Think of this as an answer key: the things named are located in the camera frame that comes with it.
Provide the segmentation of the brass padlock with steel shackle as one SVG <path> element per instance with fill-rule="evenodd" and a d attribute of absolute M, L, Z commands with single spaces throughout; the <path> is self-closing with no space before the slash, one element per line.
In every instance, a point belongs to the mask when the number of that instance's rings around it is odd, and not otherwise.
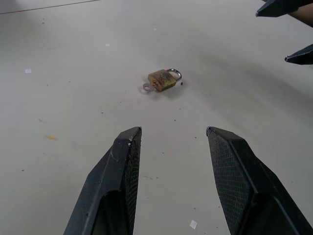
<path fill-rule="evenodd" d="M 176 69 L 158 70 L 148 74 L 149 84 L 158 92 L 174 87 L 182 79 L 182 74 Z"/>

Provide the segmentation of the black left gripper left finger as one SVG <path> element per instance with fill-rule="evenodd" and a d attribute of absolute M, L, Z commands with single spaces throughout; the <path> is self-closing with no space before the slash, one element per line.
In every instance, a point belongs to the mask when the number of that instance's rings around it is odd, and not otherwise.
<path fill-rule="evenodd" d="M 88 174 L 63 235 L 133 235 L 141 127 L 121 132 Z"/>

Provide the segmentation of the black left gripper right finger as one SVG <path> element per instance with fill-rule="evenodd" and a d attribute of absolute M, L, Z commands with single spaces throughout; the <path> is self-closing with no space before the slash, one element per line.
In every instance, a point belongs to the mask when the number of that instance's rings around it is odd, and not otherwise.
<path fill-rule="evenodd" d="M 208 127 L 218 196 L 231 235 L 313 235 L 281 181 L 245 139 Z"/>

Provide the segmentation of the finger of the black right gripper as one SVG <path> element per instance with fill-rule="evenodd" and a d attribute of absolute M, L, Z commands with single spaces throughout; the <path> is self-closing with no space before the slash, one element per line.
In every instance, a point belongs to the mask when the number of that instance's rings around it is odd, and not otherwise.
<path fill-rule="evenodd" d="M 280 17 L 297 11 L 300 7 L 310 4 L 310 0 L 267 0 L 260 7 L 256 17 Z"/>
<path fill-rule="evenodd" d="M 298 65 L 313 65 L 313 44 L 287 56 L 285 61 Z"/>

